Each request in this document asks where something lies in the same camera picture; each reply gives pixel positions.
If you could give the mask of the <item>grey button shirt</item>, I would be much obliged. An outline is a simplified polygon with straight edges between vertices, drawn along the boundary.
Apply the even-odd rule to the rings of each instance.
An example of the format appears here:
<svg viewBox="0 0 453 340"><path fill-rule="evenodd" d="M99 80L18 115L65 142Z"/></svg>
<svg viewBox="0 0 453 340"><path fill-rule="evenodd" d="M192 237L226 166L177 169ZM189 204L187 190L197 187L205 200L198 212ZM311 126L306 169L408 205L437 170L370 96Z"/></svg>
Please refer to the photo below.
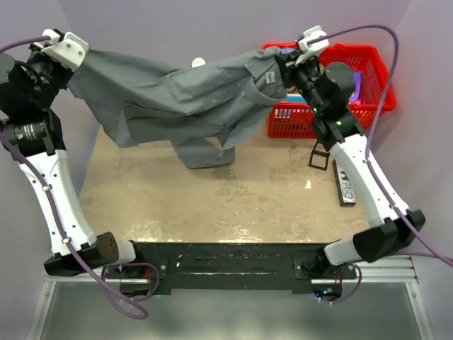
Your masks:
<svg viewBox="0 0 453 340"><path fill-rule="evenodd" d="M287 92L279 48L196 68L91 50L69 82L120 148L168 141L189 169L230 164ZM267 84L265 73L275 72Z"/></svg>

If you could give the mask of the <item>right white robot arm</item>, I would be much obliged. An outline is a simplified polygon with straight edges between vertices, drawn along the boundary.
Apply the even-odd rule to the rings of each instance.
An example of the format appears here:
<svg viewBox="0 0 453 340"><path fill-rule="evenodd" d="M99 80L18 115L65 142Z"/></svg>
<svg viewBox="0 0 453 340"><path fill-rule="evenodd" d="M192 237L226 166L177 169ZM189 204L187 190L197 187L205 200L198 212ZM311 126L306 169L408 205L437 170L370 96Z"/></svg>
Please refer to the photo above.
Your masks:
<svg viewBox="0 0 453 340"><path fill-rule="evenodd" d="M314 112L314 134L343 168L369 222L364 232L317 250L314 272L332 278L348 262L373 263L405 249L425 224L425 216L398 196L366 150L369 138L348 107L355 90L353 70L342 62L324 67L317 56L298 62L301 56L296 51L277 56L283 84L295 87Z"/></svg>

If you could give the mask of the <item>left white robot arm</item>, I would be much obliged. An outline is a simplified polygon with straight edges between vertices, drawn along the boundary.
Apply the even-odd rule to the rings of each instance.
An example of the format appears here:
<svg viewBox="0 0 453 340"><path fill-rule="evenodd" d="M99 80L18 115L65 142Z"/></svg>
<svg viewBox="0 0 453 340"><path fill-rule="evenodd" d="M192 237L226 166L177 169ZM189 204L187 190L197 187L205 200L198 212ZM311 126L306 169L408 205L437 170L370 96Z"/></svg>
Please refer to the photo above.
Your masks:
<svg viewBox="0 0 453 340"><path fill-rule="evenodd" d="M84 52L73 57L34 49L26 62L1 54L1 143L29 180L47 223L50 276L75 276L89 268L121 264L131 278L142 276L147 261L132 242L112 233L97 235L82 213L69 173L59 117L50 106L81 66Z"/></svg>

